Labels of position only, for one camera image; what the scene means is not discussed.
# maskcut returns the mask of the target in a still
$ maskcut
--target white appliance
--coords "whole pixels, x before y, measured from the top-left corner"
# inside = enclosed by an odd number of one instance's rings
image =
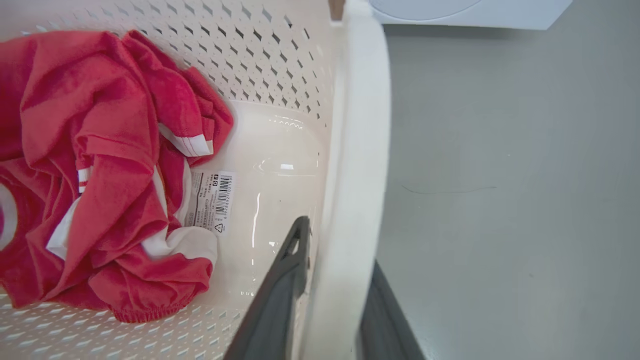
[[[546,30],[572,0],[369,0],[383,24]]]

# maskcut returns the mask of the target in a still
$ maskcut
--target barcode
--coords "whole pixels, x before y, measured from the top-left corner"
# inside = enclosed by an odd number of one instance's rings
[[[220,185],[218,186],[218,197],[216,198],[216,215],[227,215],[229,209],[229,198],[231,196],[231,180],[233,177],[220,175]]]

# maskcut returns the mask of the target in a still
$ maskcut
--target laundry basket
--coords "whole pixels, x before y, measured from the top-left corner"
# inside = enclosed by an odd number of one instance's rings
[[[211,288],[174,316],[120,323],[0,293],[0,357],[222,359],[291,224],[310,219],[292,357],[349,354],[369,287],[387,176],[388,60],[363,0],[9,0],[0,40],[64,29],[144,33],[228,100],[235,128],[204,170],[235,175]]]

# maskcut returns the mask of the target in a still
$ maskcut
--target perforated basket wall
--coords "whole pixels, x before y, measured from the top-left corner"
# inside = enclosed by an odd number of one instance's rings
[[[3,41],[39,31],[137,29],[179,65],[196,67],[226,99],[308,114],[328,143],[333,35],[324,1],[29,0],[0,10]],[[108,311],[59,304],[16,310],[0,293],[0,357],[221,359],[245,310],[193,304],[166,319],[126,324]]]

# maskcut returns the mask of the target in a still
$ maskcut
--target white stripe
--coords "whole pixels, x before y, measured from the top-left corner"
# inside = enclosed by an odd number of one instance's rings
[[[69,210],[67,210],[67,213],[62,218],[62,220],[60,220],[60,223],[58,224],[58,226],[56,226],[53,234],[51,234],[49,242],[47,242],[47,250],[49,250],[51,253],[58,256],[62,260],[67,259],[69,230],[71,230],[71,221],[73,220],[74,213],[76,212],[76,208],[80,199],[82,199],[82,197],[77,198],[76,201],[71,204]]]
[[[164,185],[156,168],[154,168],[153,183],[160,204],[167,214]],[[158,231],[142,241],[142,247],[152,259],[162,259],[173,254],[182,254],[187,259],[206,258],[213,265],[218,259],[218,239],[216,235],[207,229],[197,226],[181,227],[174,230],[167,238],[168,227]]]
[[[2,184],[0,184],[0,208],[4,217],[2,235],[0,235],[0,250],[2,250],[13,240],[15,230],[18,228],[18,207],[11,191]]]
[[[192,138],[187,138],[187,139],[189,139],[189,143],[191,143],[193,151],[196,152],[197,156],[205,156],[205,155],[213,154],[213,141],[212,140],[207,141],[204,138],[204,135],[198,135],[198,136],[194,136]]]
[[[213,141],[207,141],[203,134],[192,137],[175,136],[168,127],[158,124],[160,133],[183,155],[189,157],[213,155]]]
[[[189,200],[191,198],[191,169],[187,159],[184,159],[184,169],[182,170],[182,203],[178,207],[178,210],[173,214],[180,222],[180,225],[184,226],[184,221],[189,212]]]
[[[91,174],[91,168],[82,168],[78,170],[78,183],[83,183],[89,180]]]

